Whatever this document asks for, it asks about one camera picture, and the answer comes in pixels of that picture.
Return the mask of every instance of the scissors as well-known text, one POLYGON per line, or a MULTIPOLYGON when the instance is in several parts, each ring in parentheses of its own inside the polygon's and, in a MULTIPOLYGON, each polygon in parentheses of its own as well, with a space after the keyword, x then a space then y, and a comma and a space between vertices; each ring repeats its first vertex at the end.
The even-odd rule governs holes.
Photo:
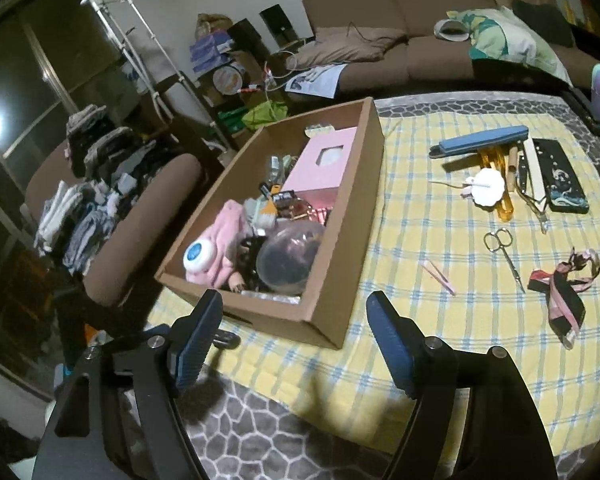
POLYGON ((522 292, 526 294, 525 287, 522 285, 522 280, 520 279, 520 274, 516 270, 516 267, 513 265, 511 258, 507 254, 506 247, 511 247, 513 243, 513 236, 509 232, 508 229, 501 227, 497 231, 491 231, 484 235, 484 245, 491 253, 495 253, 496 251, 502 250, 504 253, 504 257, 507 259, 507 263, 509 264, 509 268, 511 269, 511 273, 513 274, 513 278, 518 282, 518 285, 522 289, 522 292), (504 233, 506 237, 508 237, 507 243, 504 243, 502 238, 500 238, 500 233, 504 233))

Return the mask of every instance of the blue nail file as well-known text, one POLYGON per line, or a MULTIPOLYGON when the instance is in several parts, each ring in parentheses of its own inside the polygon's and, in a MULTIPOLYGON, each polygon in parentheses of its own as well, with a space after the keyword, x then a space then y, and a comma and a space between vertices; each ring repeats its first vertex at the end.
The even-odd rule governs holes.
POLYGON ((417 399, 424 335, 411 319, 398 315, 384 292, 372 292, 366 299, 366 320, 395 386, 417 399))
POLYGON ((195 384, 221 321, 222 296, 209 289, 192 313, 171 327, 167 367, 180 393, 195 384))
POLYGON ((472 134, 441 140, 429 150, 430 158, 443 158, 452 155, 465 155, 476 153, 481 148, 496 146, 498 144, 512 144, 525 140, 529 136, 529 128, 520 126, 506 126, 494 130, 484 130, 472 134))

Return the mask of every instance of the pink plush toy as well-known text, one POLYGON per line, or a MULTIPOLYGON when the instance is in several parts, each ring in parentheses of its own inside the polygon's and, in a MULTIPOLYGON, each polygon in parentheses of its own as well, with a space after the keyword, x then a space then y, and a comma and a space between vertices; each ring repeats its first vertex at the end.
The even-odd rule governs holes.
POLYGON ((237 246, 251 234, 244 207, 235 200, 225 202, 213 224, 184 253, 187 281, 219 288, 228 280, 231 290, 241 290, 244 282, 234 271, 235 256, 237 246))

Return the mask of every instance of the white metal stand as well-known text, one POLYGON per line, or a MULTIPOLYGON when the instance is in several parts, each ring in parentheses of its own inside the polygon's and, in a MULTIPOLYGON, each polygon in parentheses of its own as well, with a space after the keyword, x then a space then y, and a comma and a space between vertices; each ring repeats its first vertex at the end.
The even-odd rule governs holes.
POLYGON ((171 112, 169 107, 164 103, 164 100, 162 99, 160 93, 155 89, 154 82, 146 66, 144 65, 144 62, 142 62, 142 58, 135 50, 131 41, 129 41, 127 34, 109 12, 109 7, 107 6, 113 3, 127 3, 129 4, 129 6, 131 6, 131 8, 134 10, 134 12, 144 25, 144 28, 146 28, 147 32, 149 33, 149 37, 151 37, 151 39, 155 41, 155 44, 158 46, 163 56, 167 59, 174 72, 178 75, 178 82, 182 86, 184 86, 185 90, 191 95, 194 101, 199 101, 200 103, 202 103, 203 107, 205 107, 205 110, 211 117, 210 126, 218 133, 218 136, 228 148, 236 149, 237 147, 235 145, 235 141, 233 140, 232 136, 221 126, 216 113, 213 111, 213 108, 208 105, 208 103, 204 100, 203 97, 196 94, 195 90, 191 87, 187 77, 181 70, 178 69, 171 57, 169 57, 165 49, 162 47, 160 41, 158 41, 158 38, 151 30, 148 23, 142 17, 142 14, 140 14, 140 11, 136 7, 136 4, 133 3, 133 0, 82 0, 80 4, 82 6, 88 4, 96 12, 100 21, 104 25, 105 30, 107 31, 107 36, 111 39, 111 41, 115 43, 122 55, 126 58, 126 60, 128 60, 130 65, 138 74, 139 78, 146 85, 148 91, 151 94, 151 99, 154 103, 155 112, 157 113, 160 120, 164 123, 168 123, 173 119, 173 113, 171 112))

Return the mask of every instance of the stack of clothes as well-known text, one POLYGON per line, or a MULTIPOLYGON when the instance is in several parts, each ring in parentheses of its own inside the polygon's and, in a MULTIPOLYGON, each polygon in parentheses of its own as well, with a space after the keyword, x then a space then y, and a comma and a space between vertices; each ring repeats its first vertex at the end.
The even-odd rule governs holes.
POLYGON ((45 202, 34 246, 72 275, 84 276, 118 222, 182 149, 169 138, 143 142, 130 128, 116 128, 106 107, 95 105, 69 117, 66 134, 67 163, 84 181, 60 181, 45 202))

